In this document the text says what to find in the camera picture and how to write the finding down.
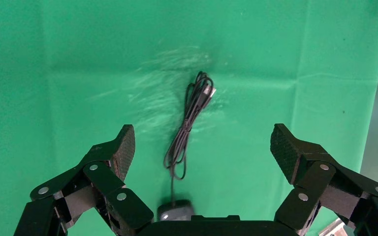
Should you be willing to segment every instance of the white scuff mark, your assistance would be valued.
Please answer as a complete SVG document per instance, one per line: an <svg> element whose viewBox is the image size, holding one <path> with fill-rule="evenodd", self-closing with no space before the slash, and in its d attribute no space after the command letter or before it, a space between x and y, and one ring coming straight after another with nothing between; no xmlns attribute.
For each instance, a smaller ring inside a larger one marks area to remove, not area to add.
<svg viewBox="0 0 378 236"><path fill-rule="evenodd" d="M194 80L197 70L207 68L211 61L210 55L198 46L188 46L158 53L155 59L142 63L137 71L151 72L138 75L138 79L130 80L123 88L128 101L140 108L129 114L136 117L136 135L144 133L141 138L169 141L182 122L187 85ZM214 115L213 101L209 111L203 111L201 116ZM201 116L195 132L215 127Z"/></svg>
<svg viewBox="0 0 378 236"><path fill-rule="evenodd" d="M113 94L115 92L118 92L119 89L113 89L111 91L108 91L108 92L103 92L103 93L100 93L100 94L97 94L97 95L94 95L94 96L90 96L88 98L85 99L85 101L95 101L95 100L98 100L102 97L105 97L105 96L108 96L110 94Z"/></svg>

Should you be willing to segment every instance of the green screen backdrop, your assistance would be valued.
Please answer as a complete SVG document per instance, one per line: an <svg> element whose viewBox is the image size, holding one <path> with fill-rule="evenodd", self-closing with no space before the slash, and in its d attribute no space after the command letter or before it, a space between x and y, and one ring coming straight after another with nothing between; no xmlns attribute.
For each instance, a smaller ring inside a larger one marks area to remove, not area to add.
<svg viewBox="0 0 378 236"><path fill-rule="evenodd" d="M378 0L0 0L0 236L30 191L133 124L126 178L153 211L199 70L217 92L176 184L204 216L272 220L291 190L274 123L359 171L378 83ZM335 219L323 210L309 235ZM70 236L113 235L95 210Z"/></svg>

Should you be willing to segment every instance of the green fabric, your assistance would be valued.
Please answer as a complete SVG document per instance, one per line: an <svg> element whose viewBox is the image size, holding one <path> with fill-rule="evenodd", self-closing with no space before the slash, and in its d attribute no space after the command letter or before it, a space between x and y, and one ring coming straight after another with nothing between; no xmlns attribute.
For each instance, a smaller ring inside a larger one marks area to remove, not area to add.
<svg viewBox="0 0 378 236"><path fill-rule="evenodd" d="M378 0L0 0L0 236L30 191L134 125L126 178L153 211L198 70L217 92L176 192L204 216L272 220L291 189L273 124L361 165L378 82ZM309 235L335 219L323 210ZM112 235L94 210L69 231Z"/></svg>

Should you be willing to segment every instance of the usb connector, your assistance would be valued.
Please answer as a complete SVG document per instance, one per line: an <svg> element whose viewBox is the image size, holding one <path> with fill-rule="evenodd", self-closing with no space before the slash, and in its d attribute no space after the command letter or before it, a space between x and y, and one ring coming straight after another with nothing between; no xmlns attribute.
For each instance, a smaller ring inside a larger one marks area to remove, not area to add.
<svg viewBox="0 0 378 236"><path fill-rule="evenodd" d="M214 95L215 91L217 90L214 87L210 85L206 85L199 99L199 101L201 101L201 104L202 104L202 109L204 109L208 105L208 103L211 101L212 96Z"/></svg>
<svg viewBox="0 0 378 236"><path fill-rule="evenodd" d="M212 88L212 92L209 95L209 97L212 97L214 95L215 91L217 91L217 90L214 87L211 87L210 85L206 85L206 88L204 89L203 93L206 94L206 95L208 95L209 92L210 92L210 90L211 90L211 88Z"/></svg>

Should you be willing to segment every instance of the black cable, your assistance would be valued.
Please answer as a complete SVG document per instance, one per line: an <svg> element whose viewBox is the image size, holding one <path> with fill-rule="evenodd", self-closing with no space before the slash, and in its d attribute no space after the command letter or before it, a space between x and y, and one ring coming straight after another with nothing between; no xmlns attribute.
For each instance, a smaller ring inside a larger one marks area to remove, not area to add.
<svg viewBox="0 0 378 236"><path fill-rule="evenodd" d="M200 112L208 105L215 93L214 82L207 73L200 71L194 83L190 83L186 88L185 113L181 127L164 156L163 165L170 171L171 180L171 202L175 203L173 181L183 180L186 175L186 148L193 123ZM176 165L183 163L183 173L181 176L175 172Z"/></svg>

